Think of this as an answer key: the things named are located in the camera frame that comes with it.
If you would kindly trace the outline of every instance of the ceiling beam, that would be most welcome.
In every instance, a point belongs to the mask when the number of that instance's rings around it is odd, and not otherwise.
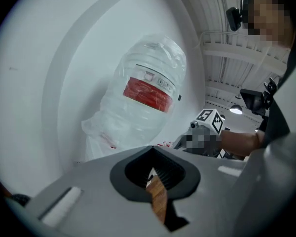
[[[219,99],[216,97],[211,97],[211,96],[206,96],[205,98],[205,102],[209,102],[209,103],[214,103],[217,104],[218,106],[225,108],[226,105],[229,104],[228,101],[223,100],[223,99]],[[259,115],[254,115],[250,110],[246,109],[246,108],[242,108],[242,112],[244,116],[247,116],[248,118],[253,119],[256,122],[262,122],[262,117]]]
[[[204,43],[202,52],[205,55],[227,57],[255,65],[258,65],[263,59],[263,53],[261,52],[230,44]],[[263,67],[281,76],[285,73],[287,65],[267,55],[263,61]]]
[[[220,91],[224,91],[226,93],[231,93],[233,95],[238,95],[240,92],[240,88],[233,87],[224,83],[216,82],[216,81],[207,81],[205,82],[206,87],[211,89],[218,89]]]

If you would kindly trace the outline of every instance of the person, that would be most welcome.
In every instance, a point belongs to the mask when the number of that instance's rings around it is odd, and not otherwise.
[[[280,88],[296,67],[296,0],[249,0],[247,10],[243,22],[249,34],[291,49],[287,70],[278,84]],[[261,123],[257,133],[222,131],[219,148],[245,157],[287,135],[289,127],[275,101],[269,110],[268,120]]]

